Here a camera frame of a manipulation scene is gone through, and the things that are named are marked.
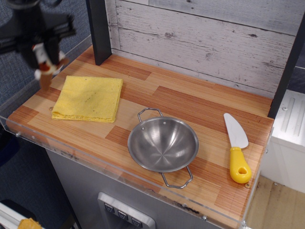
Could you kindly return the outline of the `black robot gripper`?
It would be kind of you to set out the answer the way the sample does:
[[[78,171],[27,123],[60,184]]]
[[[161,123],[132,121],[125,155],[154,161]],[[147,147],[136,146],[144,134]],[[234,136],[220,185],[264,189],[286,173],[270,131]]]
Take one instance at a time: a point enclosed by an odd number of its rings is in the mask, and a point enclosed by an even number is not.
[[[0,27],[0,53],[21,52],[27,65],[39,69],[35,52],[31,48],[44,43],[52,64],[59,63],[59,42],[75,35],[73,16],[41,10],[40,0],[6,0],[12,17]]]

